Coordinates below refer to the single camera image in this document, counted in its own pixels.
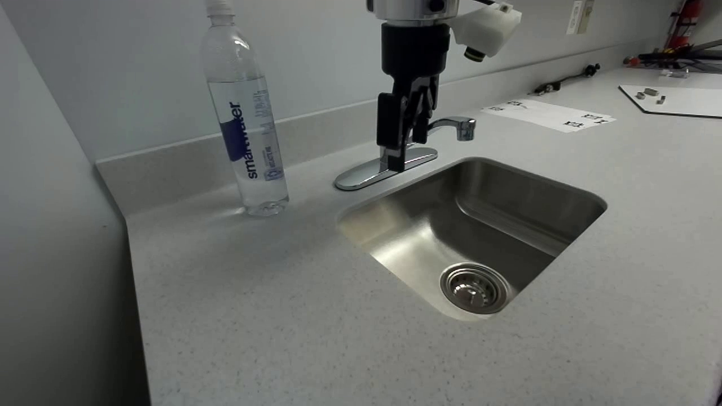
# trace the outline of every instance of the bottle label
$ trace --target bottle label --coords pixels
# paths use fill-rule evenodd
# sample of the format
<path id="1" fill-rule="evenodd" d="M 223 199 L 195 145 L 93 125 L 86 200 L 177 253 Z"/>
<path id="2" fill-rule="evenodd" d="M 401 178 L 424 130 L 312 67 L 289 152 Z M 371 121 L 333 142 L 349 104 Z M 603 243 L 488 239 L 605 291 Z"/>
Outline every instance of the bottle label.
<path id="1" fill-rule="evenodd" d="M 209 83 L 227 159 L 246 167 L 248 178 L 283 178 L 268 90 L 261 79 Z"/>
<path id="2" fill-rule="evenodd" d="M 227 110 L 233 120 L 220 121 L 220 134 L 226 141 L 227 159 L 234 162 L 248 155 L 248 134 L 246 134 L 241 107 L 234 102 L 227 102 Z"/>

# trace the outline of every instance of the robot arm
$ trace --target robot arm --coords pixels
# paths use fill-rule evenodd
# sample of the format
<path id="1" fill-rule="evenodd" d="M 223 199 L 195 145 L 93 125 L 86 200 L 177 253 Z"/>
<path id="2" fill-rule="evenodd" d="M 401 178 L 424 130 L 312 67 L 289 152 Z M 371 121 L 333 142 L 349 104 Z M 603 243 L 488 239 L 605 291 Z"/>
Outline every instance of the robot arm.
<path id="1" fill-rule="evenodd" d="M 367 12 L 384 21 L 384 72 L 395 79 L 392 93 L 378 95 L 376 145 L 382 169 L 406 169 L 409 136 L 427 145 L 428 121 L 438 102 L 440 75 L 446 67 L 450 29 L 466 59 L 493 57 L 520 22 L 520 14 L 493 0 L 457 17 L 461 0 L 366 0 Z"/>

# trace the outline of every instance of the blue label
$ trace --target blue label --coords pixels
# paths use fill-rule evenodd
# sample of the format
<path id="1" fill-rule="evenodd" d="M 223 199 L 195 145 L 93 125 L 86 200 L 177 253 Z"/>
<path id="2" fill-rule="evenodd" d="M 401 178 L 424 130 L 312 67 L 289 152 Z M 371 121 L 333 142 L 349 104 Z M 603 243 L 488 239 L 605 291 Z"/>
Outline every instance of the blue label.
<path id="1" fill-rule="evenodd" d="M 220 134 L 226 141 L 227 159 L 234 162 L 248 155 L 248 134 L 246 134 L 241 107 L 238 104 L 227 104 L 227 107 L 230 107 L 233 120 L 220 125 Z"/>

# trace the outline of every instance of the bottle cap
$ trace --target bottle cap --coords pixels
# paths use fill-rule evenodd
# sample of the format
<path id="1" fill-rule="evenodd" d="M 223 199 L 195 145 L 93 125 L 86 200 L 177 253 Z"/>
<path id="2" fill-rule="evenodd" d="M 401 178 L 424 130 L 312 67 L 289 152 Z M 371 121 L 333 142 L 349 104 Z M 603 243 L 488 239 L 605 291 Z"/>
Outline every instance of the bottle cap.
<path id="1" fill-rule="evenodd" d="M 206 0 L 206 12 L 214 17 L 234 17 L 230 0 Z"/>

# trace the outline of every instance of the paper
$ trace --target paper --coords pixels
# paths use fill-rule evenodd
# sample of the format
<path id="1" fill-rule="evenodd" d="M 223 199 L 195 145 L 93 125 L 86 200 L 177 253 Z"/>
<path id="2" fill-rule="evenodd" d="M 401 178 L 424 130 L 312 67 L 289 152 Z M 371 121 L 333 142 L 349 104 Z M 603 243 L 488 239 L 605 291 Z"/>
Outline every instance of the paper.
<path id="1" fill-rule="evenodd" d="M 720 89 L 657 89 L 657 85 L 619 85 L 642 114 L 684 115 L 684 118 L 722 118 Z"/>
<path id="2" fill-rule="evenodd" d="M 509 118 L 545 127 L 559 134 L 578 134 L 594 127 L 605 127 L 615 121 L 611 115 L 578 110 L 555 104 L 544 104 L 535 100 L 511 100 L 498 107 L 488 108 L 490 115 Z"/>

